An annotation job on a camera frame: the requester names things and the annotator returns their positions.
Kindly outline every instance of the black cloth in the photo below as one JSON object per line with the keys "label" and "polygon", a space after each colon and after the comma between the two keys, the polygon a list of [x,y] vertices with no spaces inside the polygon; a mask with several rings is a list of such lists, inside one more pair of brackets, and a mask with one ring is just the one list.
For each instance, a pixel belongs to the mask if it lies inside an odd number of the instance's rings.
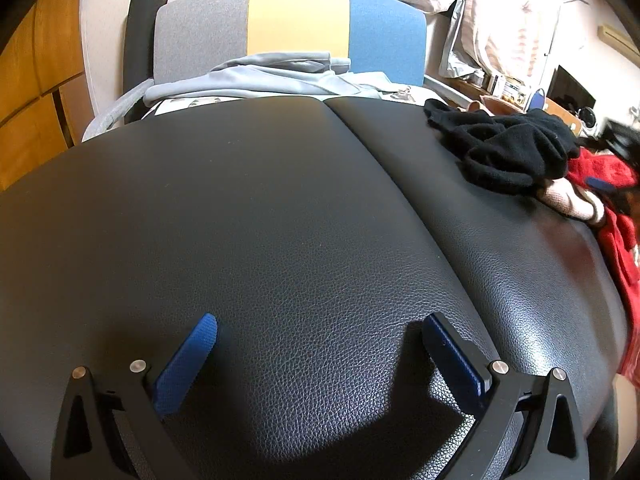
{"label": "black cloth", "polygon": [[445,134],[444,145],[462,161],[466,178],[493,191],[531,192],[545,178],[564,177],[567,160],[580,155],[571,130],[542,110],[491,117],[428,99],[424,112]]}
{"label": "black cloth", "polygon": [[[124,36],[122,60],[122,92],[126,93],[144,80],[154,76],[154,34],[156,14],[167,0],[131,0]],[[140,99],[124,116],[129,124],[148,112]]]}

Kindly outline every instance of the blue pad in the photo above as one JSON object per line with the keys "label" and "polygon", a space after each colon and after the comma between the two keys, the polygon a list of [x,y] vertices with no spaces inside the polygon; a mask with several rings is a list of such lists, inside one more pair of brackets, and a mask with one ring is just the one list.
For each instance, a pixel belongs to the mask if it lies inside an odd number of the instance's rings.
{"label": "blue pad", "polygon": [[216,318],[205,314],[162,371],[153,386],[154,408],[160,417],[180,409],[184,397],[216,343],[217,334]]}
{"label": "blue pad", "polygon": [[384,72],[394,83],[422,86],[427,21],[397,0],[349,0],[352,72]]}
{"label": "blue pad", "polygon": [[456,399],[460,411],[481,416],[486,409],[486,393],[491,387],[491,375],[476,369],[461,345],[476,360],[485,357],[473,343],[463,340],[456,329],[440,313],[429,314],[422,324],[422,342]]}

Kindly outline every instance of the chair backrest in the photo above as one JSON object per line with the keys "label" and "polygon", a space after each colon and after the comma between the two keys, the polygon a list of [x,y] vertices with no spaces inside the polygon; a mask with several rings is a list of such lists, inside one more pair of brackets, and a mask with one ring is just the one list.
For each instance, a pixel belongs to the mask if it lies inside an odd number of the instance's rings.
{"label": "chair backrest", "polygon": [[546,92],[542,88],[538,88],[535,92],[532,92],[529,96],[529,101],[525,106],[525,111],[535,110],[536,108],[543,108],[545,106]]}
{"label": "chair backrest", "polygon": [[426,18],[396,0],[175,0],[160,7],[154,80],[175,82],[261,52],[349,57],[353,72],[422,85]]}

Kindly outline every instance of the blue fabric panel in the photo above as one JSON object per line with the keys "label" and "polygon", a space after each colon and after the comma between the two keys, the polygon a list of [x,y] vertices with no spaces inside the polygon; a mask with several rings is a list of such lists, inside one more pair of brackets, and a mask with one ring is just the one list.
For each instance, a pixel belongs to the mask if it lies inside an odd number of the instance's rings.
{"label": "blue fabric panel", "polygon": [[394,83],[422,86],[425,15],[397,0],[349,1],[351,71],[382,71]]}
{"label": "blue fabric panel", "polygon": [[542,108],[545,105],[545,95],[544,92],[542,94],[535,92],[532,95],[531,101],[529,103],[529,108],[527,110],[534,110],[536,108]]}
{"label": "blue fabric panel", "polygon": [[162,371],[154,384],[154,408],[160,417],[178,411],[217,334],[216,318],[205,314]]}

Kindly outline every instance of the monitor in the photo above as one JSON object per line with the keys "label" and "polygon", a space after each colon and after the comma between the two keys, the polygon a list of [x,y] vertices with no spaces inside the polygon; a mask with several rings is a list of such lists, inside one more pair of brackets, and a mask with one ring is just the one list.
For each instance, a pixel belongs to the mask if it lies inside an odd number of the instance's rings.
{"label": "monitor", "polygon": [[581,108],[596,104],[596,99],[561,66],[556,69],[546,96],[575,116]]}

